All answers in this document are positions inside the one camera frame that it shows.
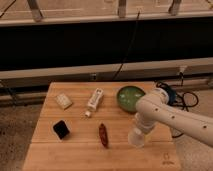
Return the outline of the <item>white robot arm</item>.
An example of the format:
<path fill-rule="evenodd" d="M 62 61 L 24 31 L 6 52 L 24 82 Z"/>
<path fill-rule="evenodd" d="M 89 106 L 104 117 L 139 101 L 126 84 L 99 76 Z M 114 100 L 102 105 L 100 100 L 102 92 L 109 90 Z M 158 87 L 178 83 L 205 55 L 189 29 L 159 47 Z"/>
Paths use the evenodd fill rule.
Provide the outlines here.
<path fill-rule="evenodd" d="M 142 96 L 136 103 L 139 129 L 148 134 L 160 122 L 213 147 L 213 118 L 171 107 L 168 102 L 169 95 L 162 88 Z"/>

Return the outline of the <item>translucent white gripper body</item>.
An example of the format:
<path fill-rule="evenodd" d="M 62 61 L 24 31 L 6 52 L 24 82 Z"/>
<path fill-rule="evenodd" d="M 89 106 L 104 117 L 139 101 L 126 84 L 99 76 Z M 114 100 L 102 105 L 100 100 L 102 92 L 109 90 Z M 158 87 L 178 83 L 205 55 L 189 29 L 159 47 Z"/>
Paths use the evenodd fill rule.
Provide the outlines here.
<path fill-rule="evenodd" d="M 155 127 L 154 120 L 139 113 L 135 115 L 135 124 L 144 134 L 150 133 Z"/>

